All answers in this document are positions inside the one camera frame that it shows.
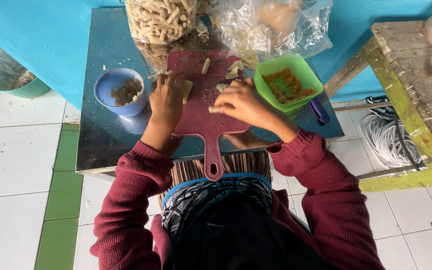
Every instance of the sweater cuff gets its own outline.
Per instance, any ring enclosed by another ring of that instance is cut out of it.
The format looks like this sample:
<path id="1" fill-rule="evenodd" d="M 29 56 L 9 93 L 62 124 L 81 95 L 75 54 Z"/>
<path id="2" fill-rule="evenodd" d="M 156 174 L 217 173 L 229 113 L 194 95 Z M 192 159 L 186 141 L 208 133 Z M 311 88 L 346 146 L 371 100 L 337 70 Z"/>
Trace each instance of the sweater cuff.
<path id="1" fill-rule="evenodd" d="M 296 136 L 289 141 L 287 144 L 279 141 L 276 142 L 266 148 L 266 151 L 271 154 L 271 158 L 274 163 L 286 163 L 287 161 L 295 158 L 295 157 L 303 157 L 304 159 L 312 160 L 312 159 L 320 159 L 320 153 L 313 153 L 314 151 L 310 151 L 311 153 L 304 153 L 309 145 L 318 144 L 319 151 L 321 152 L 321 142 L 320 140 L 316 140 L 317 138 L 321 138 L 321 136 L 316 132 L 305 131 L 301 127 L 299 128 Z"/>
<path id="2" fill-rule="evenodd" d="M 174 163 L 171 160 L 165 158 L 141 141 L 138 141 L 128 154 L 135 160 L 159 172 L 169 173 L 174 166 Z"/>

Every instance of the food in bowl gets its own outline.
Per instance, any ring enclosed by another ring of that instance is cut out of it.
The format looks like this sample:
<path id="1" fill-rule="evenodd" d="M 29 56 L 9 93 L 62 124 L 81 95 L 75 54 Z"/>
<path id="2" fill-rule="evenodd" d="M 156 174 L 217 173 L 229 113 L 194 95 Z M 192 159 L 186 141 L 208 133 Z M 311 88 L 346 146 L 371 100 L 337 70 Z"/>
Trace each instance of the food in bowl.
<path id="1" fill-rule="evenodd" d="M 125 106 L 138 100 L 143 92 L 143 86 L 137 78 L 129 79 L 124 82 L 121 88 L 111 89 L 111 97 L 114 98 L 114 105 Z"/>
<path id="2" fill-rule="evenodd" d="M 270 75 L 261 75 L 277 101 L 281 104 L 291 104 L 316 94 L 313 88 L 301 88 L 301 81 L 285 68 Z"/>

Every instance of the left hand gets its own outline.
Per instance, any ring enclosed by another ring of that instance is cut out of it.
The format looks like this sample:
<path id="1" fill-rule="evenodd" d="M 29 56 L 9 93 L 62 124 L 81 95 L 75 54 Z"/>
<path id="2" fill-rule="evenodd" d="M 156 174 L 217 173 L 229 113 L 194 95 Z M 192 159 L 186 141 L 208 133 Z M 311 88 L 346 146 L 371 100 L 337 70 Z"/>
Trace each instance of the left hand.
<path id="1" fill-rule="evenodd" d="M 149 102 L 153 114 L 141 142 L 161 153 L 183 113 L 184 76 L 159 74 L 151 84 Z"/>

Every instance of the green basket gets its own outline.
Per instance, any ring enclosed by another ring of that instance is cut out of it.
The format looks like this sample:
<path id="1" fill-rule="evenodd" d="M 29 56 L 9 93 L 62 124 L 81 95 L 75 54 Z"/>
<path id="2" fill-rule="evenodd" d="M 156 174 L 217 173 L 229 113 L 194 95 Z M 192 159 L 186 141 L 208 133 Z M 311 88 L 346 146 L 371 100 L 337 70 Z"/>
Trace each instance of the green basket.
<path id="1" fill-rule="evenodd" d="M 34 80 L 26 84 L 25 86 L 16 89 L 11 89 L 11 90 L 0 89 L 0 93 L 8 93 L 10 95 L 17 96 L 20 98 L 30 99 L 30 98 L 39 97 L 44 93 L 48 92 L 49 90 L 50 87 L 36 77 Z"/>
<path id="2" fill-rule="evenodd" d="M 312 88 L 316 91 L 316 94 L 289 104 L 279 103 L 264 81 L 263 77 L 261 77 L 261 74 L 271 75 L 287 67 L 291 70 L 291 73 L 296 76 L 299 81 L 301 81 L 302 88 Z M 323 84 L 319 81 L 318 77 L 316 77 L 315 73 L 311 70 L 308 63 L 306 63 L 304 59 L 277 58 L 274 60 L 262 61 L 256 67 L 256 72 L 254 74 L 254 84 L 256 86 L 256 90 L 258 90 L 258 93 L 265 100 L 267 100 L 275 108 L 285 113 L 305 105 L 315 96 L 321 94 L 324 91 Z"/>

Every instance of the sweater sleeve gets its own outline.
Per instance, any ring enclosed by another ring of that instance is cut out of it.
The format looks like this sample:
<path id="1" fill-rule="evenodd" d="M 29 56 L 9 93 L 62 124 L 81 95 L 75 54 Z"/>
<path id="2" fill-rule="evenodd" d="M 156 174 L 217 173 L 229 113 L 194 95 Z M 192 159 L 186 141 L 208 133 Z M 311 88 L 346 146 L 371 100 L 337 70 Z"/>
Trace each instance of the sweater sleeve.
<path id="1" fill-rule="evenodd" d="M 312 238 L 340 269 L 383 270 L 359 180 L 326 148 L 318 133 L 300 129 L 289 143 L 267 147 L 274 168 L 308 188 L 302 207 Z"/>
<path id="2" fill-rule="evenodd" d="M 96 243 L 90 253 L 99 258 L 100 270 L 161 269 L 152 251 L 148 197 L 166 191 L 172 183 L 173 163 L 142 142 L 137 142 L 117 163 L 116 179 L 94 219 Z"/>

